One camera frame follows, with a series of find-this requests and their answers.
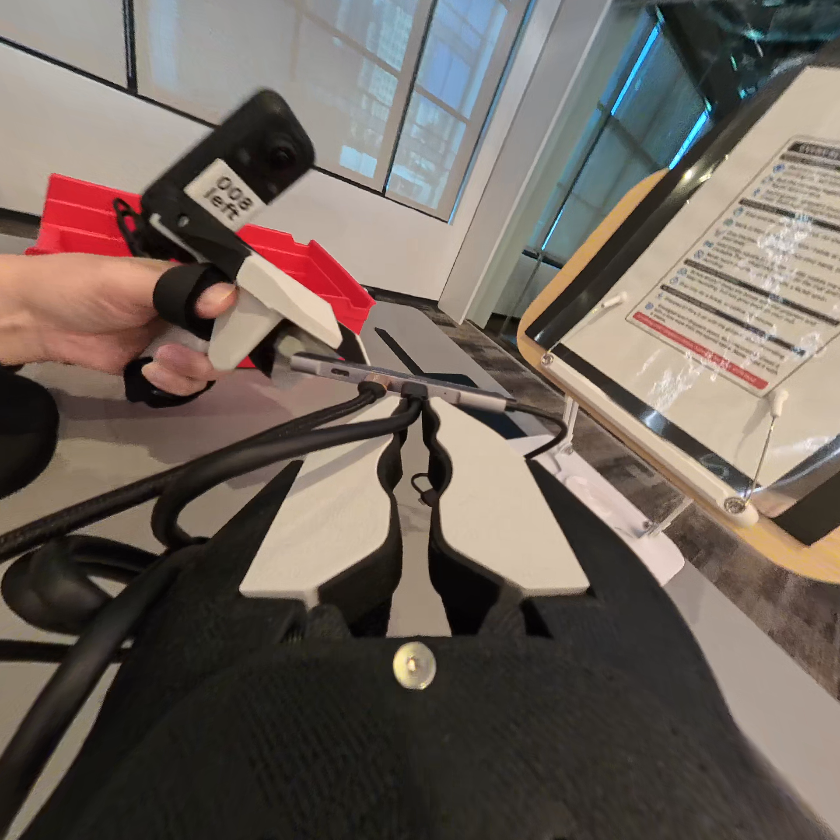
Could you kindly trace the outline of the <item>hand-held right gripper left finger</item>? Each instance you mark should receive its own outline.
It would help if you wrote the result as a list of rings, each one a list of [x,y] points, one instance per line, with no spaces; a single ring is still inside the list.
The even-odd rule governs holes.
[[[309,454],[239,585],[242,596],[308,609],[373,610],[402,576],[394,488],[401,433]]]

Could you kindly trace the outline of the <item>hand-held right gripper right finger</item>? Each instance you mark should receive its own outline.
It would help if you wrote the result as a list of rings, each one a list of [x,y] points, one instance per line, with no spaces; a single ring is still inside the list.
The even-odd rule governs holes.
[[[426,403],[423,437],[443,550],[526,597],[585,593],[586,573],[512,443],[440,397]]]

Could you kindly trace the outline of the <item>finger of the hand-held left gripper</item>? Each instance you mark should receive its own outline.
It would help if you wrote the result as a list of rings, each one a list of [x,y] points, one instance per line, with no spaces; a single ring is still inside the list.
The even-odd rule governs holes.
[[[216,319],[208,360],[216,372],[231,372],[251,359],[255,369],[274,382],[297,375],[290,358],[309,350],[309,334],[289,318],[262,305],[237,305]]]
[[[237,273],[239,287],[316,341],[337,350],[343,341],[332,306],[267,259],[252,253]]]

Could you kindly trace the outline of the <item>grey usb hub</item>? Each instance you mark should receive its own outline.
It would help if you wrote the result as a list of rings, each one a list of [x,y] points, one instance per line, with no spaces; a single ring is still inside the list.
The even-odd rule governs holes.
[[[508,395],[479,388],[463,374],[391,371],[315,353],[293,355],[290,368],[296,373],[336,382],[353,385],[375,383],[387,394],[395,396],[418,394],[426,398],[440,398],[508,441],[525,438],[524,431],[513,419],[514,415],[529,415],[548,423],[554,428],[554,433],[540,437],[536,444],[524,449],[522,453],[526,459],[560,452],[571,445],[572,426],[569,420],[518,402]]]

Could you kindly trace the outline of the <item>person's left hand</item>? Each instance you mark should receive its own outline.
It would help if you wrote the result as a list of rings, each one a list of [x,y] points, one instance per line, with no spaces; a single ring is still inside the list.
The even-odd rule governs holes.
[[[119,375],[168,330],[153,305],[171,261],[2,255],[1,363],[55,362]]]

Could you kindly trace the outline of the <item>white stand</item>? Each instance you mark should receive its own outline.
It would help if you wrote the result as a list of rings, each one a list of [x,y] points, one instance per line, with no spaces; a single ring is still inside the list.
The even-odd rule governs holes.
[[[543,434],[528,437],[524,443],[514,444],[513,447],[525,455],[526,444],[535,445],[538,452],[535,462],[624,541],[658,583],[666,585],[684,568],[686,559],[665,534],[665,529],[691,506],[692,501],[683,497],[664,520],[647,520],[631,501],[574,452],[574,426],[579,408],[577,402],[567,401],[562,416],[558,417],[514,399],[507,399],[506,410],[509,413],[524,413],[552,426],[566,426],[565,436],[554,443],[551,443],[548,435]]]

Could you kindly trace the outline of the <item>red plastic bin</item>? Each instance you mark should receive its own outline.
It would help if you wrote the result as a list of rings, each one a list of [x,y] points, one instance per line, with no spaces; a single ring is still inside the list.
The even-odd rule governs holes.
[[[140,199],[101,185],[64,175],[49,178],[44,212],[34,250],[27,256],[85,254],[125,257],[129,246],[119,231],[113,201],[123,200],[132,211]],[[341,327],[350,327],[350,345],[338,351],[346,361],[369,363],[361,342],[361,326],[373,306],[370,295],[318,243],[300,245],[290,234],[247,225],[240,237],[268,261],[325,299]],[[197,396],[203,386],[215,384],[226,372],[216,372],[207,354],[180,337],[163,339],[140,367],[150,384],[177,396]]]

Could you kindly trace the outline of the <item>white board with black border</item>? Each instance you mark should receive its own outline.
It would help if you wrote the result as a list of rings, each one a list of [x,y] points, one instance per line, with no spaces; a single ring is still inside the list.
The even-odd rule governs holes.
[[[838,337],[754,395],[626,321],[795,135],[838,140],[838,56],[785,72],[668,172],[611,238],[581,297],[528,331],[582,392],[732,523],[773,520],[810,546],[838,527]]]

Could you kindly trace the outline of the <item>light wooden table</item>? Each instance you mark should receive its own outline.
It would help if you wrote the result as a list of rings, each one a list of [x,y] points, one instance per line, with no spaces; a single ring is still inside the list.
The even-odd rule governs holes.
[[[685,501],[695,504],[716,524],[781,568],[814,581],[837,585],[839,583],[838,528],[807,546],[797,541],[773,520],[764,516],[760,516],[759,521],[750,527],[731,523],[710,502],[702,500],[696,490],[678,477],[662,458],[621,430],[582,392],[579,385],[568,386],[556,374],[550,373],[548,366],[542,363],[544,351],[541,345],[527,335],[527,331],[548,312],[553,304],[558,303],[563,295],[570,295],[574,301],[588,291],[595,278],[603,272],[602,267],[595,265],[598,261],[604,260],[602,252],[605,252],[605,258],[609,259],[616,249],[615,246],[609,245],[611,238],[668,173],[668,169],[661,169],[632,187],[607,215],[605,221],[578,248],[556,277],[538,294],[521,318],[518,327],[518,350],[527,364],[547,383],[557,386],[564,397],[577,404],[600,427],[639,457],[647,467],[666,479]]]

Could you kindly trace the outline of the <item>printed instruction sheet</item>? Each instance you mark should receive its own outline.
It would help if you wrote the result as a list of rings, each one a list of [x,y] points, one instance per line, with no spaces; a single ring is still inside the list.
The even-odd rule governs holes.
[[[626,322],[764,396],[838,337],[838,140],[795,135]]]

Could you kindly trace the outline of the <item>glass partition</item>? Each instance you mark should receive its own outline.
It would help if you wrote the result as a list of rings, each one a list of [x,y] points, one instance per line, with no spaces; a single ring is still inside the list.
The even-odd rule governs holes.
[[[663,4],[613,7],[560,129],[523,256],[560,267],[632,186],[676,165],[708,131],[713,107],[675,22]]]

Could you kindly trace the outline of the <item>window with white frame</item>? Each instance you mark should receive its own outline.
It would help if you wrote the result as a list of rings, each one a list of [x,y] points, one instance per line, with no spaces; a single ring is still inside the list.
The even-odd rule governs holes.
[[[284,2],[317,172],[449,224],[534,2]]]

